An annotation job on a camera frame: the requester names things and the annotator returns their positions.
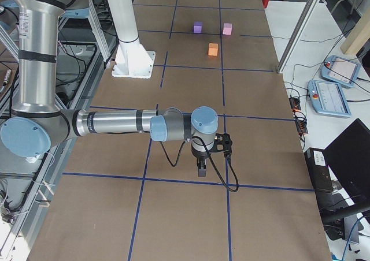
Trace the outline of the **orange foam cube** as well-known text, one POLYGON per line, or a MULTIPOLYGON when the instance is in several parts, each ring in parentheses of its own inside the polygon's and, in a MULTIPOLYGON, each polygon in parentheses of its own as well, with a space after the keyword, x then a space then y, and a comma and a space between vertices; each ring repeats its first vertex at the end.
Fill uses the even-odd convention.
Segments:
POLYGON ((219 53, 219 44, 218 43, 209 43, 208 46, 208 56, 216 57, 219 53))

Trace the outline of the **black power strip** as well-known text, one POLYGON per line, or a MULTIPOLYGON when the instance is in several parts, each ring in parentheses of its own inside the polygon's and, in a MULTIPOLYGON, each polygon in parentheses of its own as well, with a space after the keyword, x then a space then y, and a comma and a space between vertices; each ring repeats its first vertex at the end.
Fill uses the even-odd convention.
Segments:
POLYGON ((307 118, 306 115, 301 110, 300 99, 297 96, 290 96, 289 102, 293 114, 293 118, 295 120, 295 125, 297 128, 297 132, 300 136, 308 134, 307 129, 307 118))

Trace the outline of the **brown paper table cover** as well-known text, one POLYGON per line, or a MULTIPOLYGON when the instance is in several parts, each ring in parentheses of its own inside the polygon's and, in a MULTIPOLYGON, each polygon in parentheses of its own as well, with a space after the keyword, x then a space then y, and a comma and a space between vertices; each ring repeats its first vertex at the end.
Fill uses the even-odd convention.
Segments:
POLYGON ((179 141, 81 137, 29 260, 330 260, 261 0, 135 0, 134 10, 153 74, 106 70, 92 110, 210 106, 234 173, 214 154, 198 177, 179 141))

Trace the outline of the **black computer box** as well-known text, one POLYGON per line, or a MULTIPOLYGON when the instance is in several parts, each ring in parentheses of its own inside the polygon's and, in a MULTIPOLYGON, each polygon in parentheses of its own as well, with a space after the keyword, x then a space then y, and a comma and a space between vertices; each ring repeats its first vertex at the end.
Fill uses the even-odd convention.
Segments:
POLYGON ((314 190, 332 193, 334 189, 323 150, 318 148, 308 148, 304 152, 304 155, 314 190))

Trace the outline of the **pink foam cube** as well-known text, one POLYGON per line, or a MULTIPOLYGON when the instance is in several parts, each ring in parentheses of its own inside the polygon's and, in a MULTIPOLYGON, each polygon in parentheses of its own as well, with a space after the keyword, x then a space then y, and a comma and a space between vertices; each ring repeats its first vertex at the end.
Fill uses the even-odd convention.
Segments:
POLYGON ((231 35, 231 34, 232 34, 232 24, 224 23, 223 24, 223 35, 231 35))

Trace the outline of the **purple foam cube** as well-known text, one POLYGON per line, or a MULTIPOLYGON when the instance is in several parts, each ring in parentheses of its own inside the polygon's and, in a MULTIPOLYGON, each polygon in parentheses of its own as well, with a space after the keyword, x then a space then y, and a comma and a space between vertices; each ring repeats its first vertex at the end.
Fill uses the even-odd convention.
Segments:
POLYGON ((193 32, 194 33, 202 33, 202 27, 203 27, 203 22, 195 21, 194 25, 193 25, 193 32))

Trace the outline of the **near blue teach pendant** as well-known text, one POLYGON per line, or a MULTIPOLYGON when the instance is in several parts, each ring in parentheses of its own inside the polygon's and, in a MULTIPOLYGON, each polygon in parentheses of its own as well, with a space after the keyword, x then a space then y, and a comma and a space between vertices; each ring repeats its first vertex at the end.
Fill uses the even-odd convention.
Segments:
POLYGON ((345 118, 352 116, 339 83, 310 80, 308 92, 312 106, 317 113, 345 118))

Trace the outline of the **blue teach pendant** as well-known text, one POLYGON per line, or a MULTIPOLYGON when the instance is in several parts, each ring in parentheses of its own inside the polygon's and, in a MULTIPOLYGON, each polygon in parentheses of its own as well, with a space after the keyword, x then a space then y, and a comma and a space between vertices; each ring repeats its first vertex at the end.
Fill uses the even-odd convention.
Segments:
POLYGON ((308 92, 312 106, 317 113, 345 118, 352 116, 339 83, 310 80, 308 92))
POLYGON ((339 83, 343 87, 352 88, 357 80, 360 64, 337 55, 329 56, 321 67, 323 79, 339 83))

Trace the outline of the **black monitor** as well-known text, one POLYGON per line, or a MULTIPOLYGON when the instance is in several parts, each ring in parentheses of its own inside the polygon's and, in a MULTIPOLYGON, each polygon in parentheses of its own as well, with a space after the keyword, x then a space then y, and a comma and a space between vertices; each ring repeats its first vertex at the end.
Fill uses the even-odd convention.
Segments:
POLYGON ((354 202, 369 199, 369 129, 360 119, 325 148, 324 159, 354 202))

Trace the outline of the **far blue teach pendant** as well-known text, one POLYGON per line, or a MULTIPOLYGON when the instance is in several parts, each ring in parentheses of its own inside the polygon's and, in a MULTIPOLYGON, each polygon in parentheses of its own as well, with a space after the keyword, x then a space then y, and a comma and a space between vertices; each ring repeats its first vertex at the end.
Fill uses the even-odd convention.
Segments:
POLYGON ((323 79, 339 83, 343 87, 352 88, 357 80, 360 64, 337 55, 329 56, 321 67, 323 79))

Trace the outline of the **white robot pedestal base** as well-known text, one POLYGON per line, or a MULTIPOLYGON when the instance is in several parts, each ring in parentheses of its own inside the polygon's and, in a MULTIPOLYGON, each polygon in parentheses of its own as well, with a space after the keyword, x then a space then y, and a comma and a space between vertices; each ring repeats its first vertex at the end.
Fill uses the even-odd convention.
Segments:
POLYGON ((156 53, 140 43, 132 0, 108 0, 119 40, 113 77, 149 79, 156 53))

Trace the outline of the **aluminium frame post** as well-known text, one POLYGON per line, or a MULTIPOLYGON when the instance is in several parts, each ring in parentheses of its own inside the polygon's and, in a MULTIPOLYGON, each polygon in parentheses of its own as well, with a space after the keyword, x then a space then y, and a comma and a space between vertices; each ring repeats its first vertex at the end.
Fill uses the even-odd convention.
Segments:
POLYGON ((286 48, 284 49, 283 55, 277 66, 278 73, 283 73, 290 57, 293 54, 293 51, 297 43, 299 42, 302 36, 304 29, 306 28, 307 23, 309 22, 310 17, 313 14, 313 11, 315 10, 319 2, 320 0, 308 0, 307 3, 305 4, 303 11, 298 19, 298 22, 296 23, 295 28, 292 32, 290 40, 286 48))

